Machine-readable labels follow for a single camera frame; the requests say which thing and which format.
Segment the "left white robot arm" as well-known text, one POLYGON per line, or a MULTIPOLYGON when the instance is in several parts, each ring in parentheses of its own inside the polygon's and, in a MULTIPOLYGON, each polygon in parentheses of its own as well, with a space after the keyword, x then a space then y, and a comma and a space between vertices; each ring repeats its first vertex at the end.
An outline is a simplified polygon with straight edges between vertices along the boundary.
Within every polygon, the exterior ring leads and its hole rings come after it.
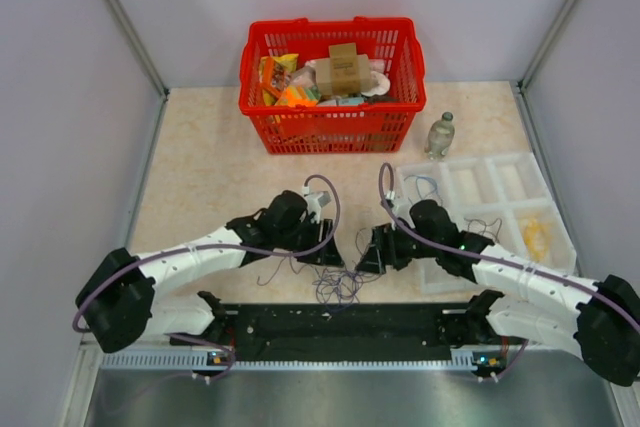
POLYGON ((140 339, 185 334, 216 343, 227 321, 210 292, 187 299, 173 292, 207 275, 235 270, 272 256, 341 267, 335 222, 323 217, 327 191, 285 190, 266 208, 237 217, 191 242, 155 253, 109 252, 77 295, 80 319, 101 350, 119 352, 140 339))

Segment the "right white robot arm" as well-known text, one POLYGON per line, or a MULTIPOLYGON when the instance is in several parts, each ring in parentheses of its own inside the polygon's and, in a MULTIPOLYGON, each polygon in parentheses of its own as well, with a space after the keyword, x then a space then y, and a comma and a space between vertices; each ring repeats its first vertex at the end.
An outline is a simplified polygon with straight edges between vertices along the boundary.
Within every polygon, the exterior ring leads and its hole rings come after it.
POLYGON ((385 198, 387 224, 373 228, 356 265, 383 274, 432 259, 447 274, 482 288, 466 327, 476 341, 518 337, 565 351, 606 381, 631 386, 639 375, 639 296, 629 282, 558 274, 491 238, 461 230, 436 201, 385 198))

